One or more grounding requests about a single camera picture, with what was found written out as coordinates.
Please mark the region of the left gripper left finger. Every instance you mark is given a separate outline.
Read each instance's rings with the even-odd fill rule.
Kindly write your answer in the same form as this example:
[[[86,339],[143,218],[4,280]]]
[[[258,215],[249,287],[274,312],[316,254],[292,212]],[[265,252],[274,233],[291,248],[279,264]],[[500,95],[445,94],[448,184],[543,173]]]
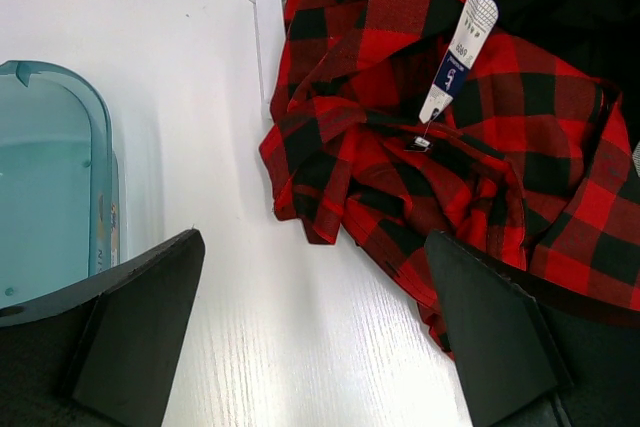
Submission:
[[[4,426],[159,426],[205,257],[189,229],[1,310]]]

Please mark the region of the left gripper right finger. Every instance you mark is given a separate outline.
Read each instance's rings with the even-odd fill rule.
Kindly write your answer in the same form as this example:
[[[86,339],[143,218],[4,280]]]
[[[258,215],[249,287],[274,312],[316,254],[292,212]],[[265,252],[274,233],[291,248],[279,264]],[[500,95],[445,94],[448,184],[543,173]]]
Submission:
[[[425,250],[473,425],[638,425],[638,313],[442,231]]]

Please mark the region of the red black plaid shirt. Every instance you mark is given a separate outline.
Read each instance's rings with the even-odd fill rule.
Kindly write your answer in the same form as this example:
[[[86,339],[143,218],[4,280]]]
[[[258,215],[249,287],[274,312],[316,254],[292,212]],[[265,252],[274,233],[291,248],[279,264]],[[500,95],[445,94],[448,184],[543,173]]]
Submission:
[[[347,232],[449,349],[427,236],[639,315],[639,90],[505,30],[496,0],[287,0],[260,147],[273,211]]]

